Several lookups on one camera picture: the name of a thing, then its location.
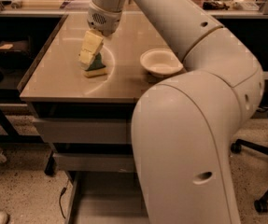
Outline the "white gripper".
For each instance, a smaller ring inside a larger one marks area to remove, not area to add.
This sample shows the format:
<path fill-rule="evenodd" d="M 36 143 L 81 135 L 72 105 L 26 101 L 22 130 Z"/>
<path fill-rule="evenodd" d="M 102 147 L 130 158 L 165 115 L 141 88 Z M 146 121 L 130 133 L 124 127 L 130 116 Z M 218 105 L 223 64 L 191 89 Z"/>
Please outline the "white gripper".
<path fill-rule="evenodd" d="M 84 70 L 94 68 L 95 55 L 103 46 L 104 36 L 114 34 L 120 24 L 121 12 L 111 12 L 90 2 L 87 22 L 92 28 L 84 35 L 79 61 Z"/>

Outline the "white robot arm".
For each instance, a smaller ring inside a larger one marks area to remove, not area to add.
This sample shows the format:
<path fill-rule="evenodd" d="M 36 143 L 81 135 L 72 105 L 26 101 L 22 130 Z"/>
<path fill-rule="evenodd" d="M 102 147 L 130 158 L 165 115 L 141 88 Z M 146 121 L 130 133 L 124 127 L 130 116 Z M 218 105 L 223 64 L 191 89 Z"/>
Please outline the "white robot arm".
<path fill-rule="evenodd" d="M 125 0 L 92 0 L 104 35 Z M 227 28 L 191 0 L 134 0 L 186 73 L 154 85 L 132 117 L 134 162 L 150 224 L 240 224 L 229 164 L 232 136 L 256 111 L 261 65 Z"/>

